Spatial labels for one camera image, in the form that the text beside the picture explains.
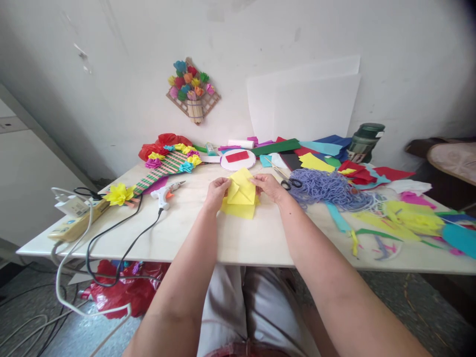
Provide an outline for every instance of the white wall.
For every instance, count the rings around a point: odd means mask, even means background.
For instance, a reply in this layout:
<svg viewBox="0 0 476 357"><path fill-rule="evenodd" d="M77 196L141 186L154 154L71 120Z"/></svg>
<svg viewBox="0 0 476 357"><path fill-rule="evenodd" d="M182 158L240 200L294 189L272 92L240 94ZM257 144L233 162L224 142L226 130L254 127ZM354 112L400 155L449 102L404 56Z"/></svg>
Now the white wall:
<svg viewBox="0 0 476 357"><path fill-rule="evenodd" d="M114 177L162 132L217 144L252 135L248 76L360 54L349 134L385 124L375 164L413 169L409 140L475 128L476 41L456 3L0 0L0 80L90 176ZM165 97L186 56L222 95L198 127Z"/></svg>

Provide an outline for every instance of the table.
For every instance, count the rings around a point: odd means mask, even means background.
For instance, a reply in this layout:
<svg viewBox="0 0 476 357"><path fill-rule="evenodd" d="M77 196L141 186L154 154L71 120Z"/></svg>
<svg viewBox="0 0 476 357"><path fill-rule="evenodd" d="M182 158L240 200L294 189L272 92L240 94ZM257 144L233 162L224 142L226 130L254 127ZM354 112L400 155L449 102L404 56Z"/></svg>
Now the table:
<svg viewBox="0 0 476 357"><path fill-rule="evenodd" d="M138 164L113 182L123 182L126 186L140 181L149 170L143 163ZM263 168L258 161L250 172L274 174L272 168ZM164 211L154 228L144 234L127 256L128 260L136 261L165 261L170 262L175 257L185 240L207 193L208 184L217 177L227 177L231 174L219 164L197 166L191 174L180 174L169 177L168 184L186 180L186 183L174 192L170 199L171 207ZM388 188L380 188L389 199L396 199L396 194ZM448 210L431 198L438 211ZM128 206L113 206L103 214L91 227L90 232L77 250L72 254L76 258L84 258L87 242L98 233L126 218L134 212ZM92 249L93 258L121 259L131 242L157 218L158 202L150 195L143 198L142 208L137 216L120 227L108 232ZM358 239L363 249L359 249L358 258L352 256L352 240L346 234L337 230L327 207L322 204L309 206L307 214L314 223L329 237L346 259L357 269L446 273L446 274L476 274L476 260L468 256L454 256L448 252L448 246L431 238L431 243L445 247L446 250L427 246L421 242L405 241L397 257L387 261L375 260L377 243L372 235L359 235ZM351 213L343 213L343 217L357 231L360 228L378 230L356 218ZM18 250L20 255L50 256L54 241L47 236L60 222L53 224L29 243ZM382 239L392 245L392 240ZM63 244L58 248L59 255L65 255L71 244ZM293 266L284 236L278 207L266 195L261 196L261 205L256 208L253 220L218 214L218 260L226 264L263 265L263 266Z"/></svg>

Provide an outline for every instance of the tiled floor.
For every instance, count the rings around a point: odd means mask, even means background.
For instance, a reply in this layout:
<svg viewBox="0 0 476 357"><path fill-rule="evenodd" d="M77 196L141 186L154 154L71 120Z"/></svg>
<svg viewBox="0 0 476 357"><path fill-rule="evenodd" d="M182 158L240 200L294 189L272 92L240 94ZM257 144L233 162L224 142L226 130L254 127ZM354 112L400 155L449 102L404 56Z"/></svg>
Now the tiled floor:
<svg viewBox="0 0 476 357"><path fill-rule="evenodd" d="M476 336L475 329L466 323L457 311L443 300L439 293L423 280L420 275L412 275L408 294L412 304L429 326L426 326L417 317L404 297L406 274L362 272L361 275L433 356L474 355L470 354L471 351L474 352L474 349L471 349L469 343ZM51 284L24 294L12 302L5 303L6 300L0 302L0 344L28 319L38 314L45 314L52 319L60 314L61 306L56 301L54 294L54 278L53 274L38 273L26 269L0 289L0 295L10 298L28 289ZM67 287L68 300L72 301L76 287L67 286L68 281L69 277L65 276L63 284ZM80 284L79 288L85 286L87 284L83 283ZM297 282L297 290L301 301L311 301L309 292L306 290L303 282ZM96 309L93 302L88 302L82 307L82 310L91 313ZM139 323L140 319L131 318L127 321L103 346L97 356L120 356ZM25 326L19 334L0 348L0 356L5 356L14 346L42 324L41 320L36 320ZM117 320L107 320L102 316L85 318L72 313L42 356L87 357L117 324ZM51 327L44 332L27 356L37 356L50 331ZM446 347L436 334L439 334L449 347ZM13 356L23 355L34 339L27 342Z"/></svg>

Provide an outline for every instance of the paper roll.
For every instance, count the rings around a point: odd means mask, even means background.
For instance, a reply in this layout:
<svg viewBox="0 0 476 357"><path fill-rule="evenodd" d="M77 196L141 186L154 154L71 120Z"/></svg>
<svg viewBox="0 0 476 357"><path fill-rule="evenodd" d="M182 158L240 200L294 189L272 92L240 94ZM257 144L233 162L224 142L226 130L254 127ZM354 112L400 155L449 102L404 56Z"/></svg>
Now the paper roll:
<svg viewBox="0 0 476 357"><path fill-rule="evenodd" d="M254 147L254 141L233 140L233 139L228 140L228 146L233 146L233 145L241 146L243 149L250 149L251 150Z"/></svg>

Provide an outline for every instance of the thermos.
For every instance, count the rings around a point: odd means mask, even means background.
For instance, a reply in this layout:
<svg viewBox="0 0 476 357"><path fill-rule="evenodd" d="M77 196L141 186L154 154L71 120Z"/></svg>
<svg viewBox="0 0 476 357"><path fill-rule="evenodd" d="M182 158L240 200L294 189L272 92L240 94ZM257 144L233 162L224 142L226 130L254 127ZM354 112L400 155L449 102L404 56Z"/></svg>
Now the thermos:
<svg viewBox="0 0 476 357"><path fill-rule="evenodd" d="M369 163L372 159L372 149L383 136L385 125L377 123L362 124L352 137L347 149L349 160L357 164Z"/></svg>

